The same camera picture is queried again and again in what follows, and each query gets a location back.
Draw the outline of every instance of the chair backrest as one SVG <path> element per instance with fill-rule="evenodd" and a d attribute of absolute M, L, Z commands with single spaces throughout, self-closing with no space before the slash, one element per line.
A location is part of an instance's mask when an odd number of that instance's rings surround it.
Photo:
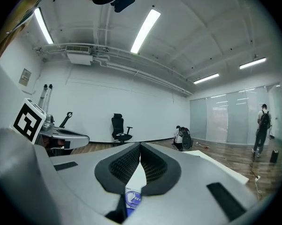
<path fill-rule="evenodd" d="M 118 113 L 114 113 L 114 117 L 112 118 L 112 124 L 114 128 L 114 131 L 112 134 L 113 138 L 116 138 L 117 134 L 124 132 L 123 123 L 124 123 L 124 120 L 122 118 L 122 115 Z"/>

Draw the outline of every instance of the ceiling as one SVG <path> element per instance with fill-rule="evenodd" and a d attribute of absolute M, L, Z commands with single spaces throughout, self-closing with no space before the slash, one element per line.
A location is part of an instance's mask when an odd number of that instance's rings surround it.
<path fill-rule="evenodd" d="M 39 6 L 54 45 L 47 45 L 35 18 L 25 32 L 45 61 L 67 59 L 63 51 L 67 43 L 85 44 L 98 56 L 108 55 L 113 63 L 194 93 L 258 73 L 259 66 L 239 70 L 255 54 L 267 57 L 263 69 L 277 69 L 282 59 L 279 31 L 256 0 L 136 0 L 121 13 L 109 4 L 95 5 L 90 0 L 42 0 Z M 139 54 L 132 54 L 151 9 L 161 16 Z M 215 73 L 221 79 L 193 84 Z"/>

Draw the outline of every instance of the floor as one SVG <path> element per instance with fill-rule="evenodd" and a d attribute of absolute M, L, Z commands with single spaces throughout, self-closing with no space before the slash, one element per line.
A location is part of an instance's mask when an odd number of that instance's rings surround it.
<path fill-rule="evenodd" d="M 166 140 L 154 142 L 153 144 L 175 149 L 171 143 L 172 140 Z M 94 152 L 111 147 L 112 145 L 110 144 L 88 144 L 87 146 L 73 150 L 72 154 Z M 261 191 L 259 199 L 261 200 L 274 192 L 282 181 L 282 145 L 278 144 L 275 139 L 270 140 L 269 145 L 265 145 L 261 157 L 255 158 L 254 161 L 252 160 L 252 148 L 253 146 L 249 145 L 228 145 L 194 139 L 193 147 L 190 150 L 199 150 L 226 167 L 249 178 L 247 187 L 256 197 L 258 197 L 258 193 L 253 173 L 256 176 L 261 176 L 258 181 L 258 188 Z M 269 162 L 273 150 L 279 151 L 279 157 L 275 164 Z"/>

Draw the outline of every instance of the white cube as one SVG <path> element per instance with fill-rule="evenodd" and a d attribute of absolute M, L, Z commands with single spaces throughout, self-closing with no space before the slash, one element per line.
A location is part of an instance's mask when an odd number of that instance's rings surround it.
<path fill-rule="evenodd" d="M 10 128 L 27 137 L 34 144 L 45 120 L 45 111 L 30 98 L 25 98 L 10 124 Z"/>

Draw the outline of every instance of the backpack on floor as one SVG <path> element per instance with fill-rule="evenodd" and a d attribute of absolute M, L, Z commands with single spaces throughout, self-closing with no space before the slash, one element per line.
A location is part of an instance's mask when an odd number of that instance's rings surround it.
<path fill-rule="evenodd" d="M 178 134 L 183 138 L 183 148 L 190 149 L 193 146 L 190 131 L 185 127 L 181 127 Z"/>
<path fill-rule="evenodd" d="M 262 112 L 263 115 L 259 122 L 259 131 L 266 132 L 271 126 L 269 111 L 267 113 L 264 113 L 264 111 L 262 110 Z"/>

